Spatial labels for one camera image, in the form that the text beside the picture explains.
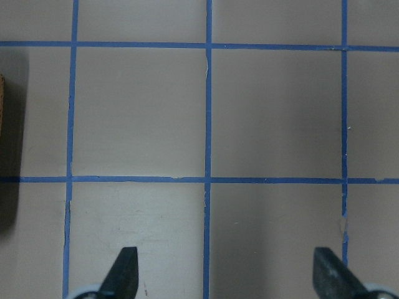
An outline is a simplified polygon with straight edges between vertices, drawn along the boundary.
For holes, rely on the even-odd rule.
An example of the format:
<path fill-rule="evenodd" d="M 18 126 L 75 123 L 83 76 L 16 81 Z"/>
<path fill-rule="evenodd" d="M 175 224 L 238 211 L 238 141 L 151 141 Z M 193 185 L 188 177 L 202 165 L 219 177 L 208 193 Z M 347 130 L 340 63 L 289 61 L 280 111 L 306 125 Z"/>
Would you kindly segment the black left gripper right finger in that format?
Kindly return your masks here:
<path fill-rule="evenodd" d="M 312 284 L 321 299 L 366 298 L 369 291 L 328 247 L 316 247 Z"/>

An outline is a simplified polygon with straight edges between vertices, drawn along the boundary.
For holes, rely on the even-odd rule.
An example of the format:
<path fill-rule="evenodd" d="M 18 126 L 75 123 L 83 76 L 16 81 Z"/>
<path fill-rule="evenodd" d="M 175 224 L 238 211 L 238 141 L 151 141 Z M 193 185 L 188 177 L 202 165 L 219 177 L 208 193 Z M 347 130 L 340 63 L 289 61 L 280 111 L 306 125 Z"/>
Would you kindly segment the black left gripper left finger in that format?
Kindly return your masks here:
<path fill-rule="evenodd" d="M 124 247 L 99 288 L 99 298 L 134 299 L 137 291 L 138 250 L 136 247 Z"/>

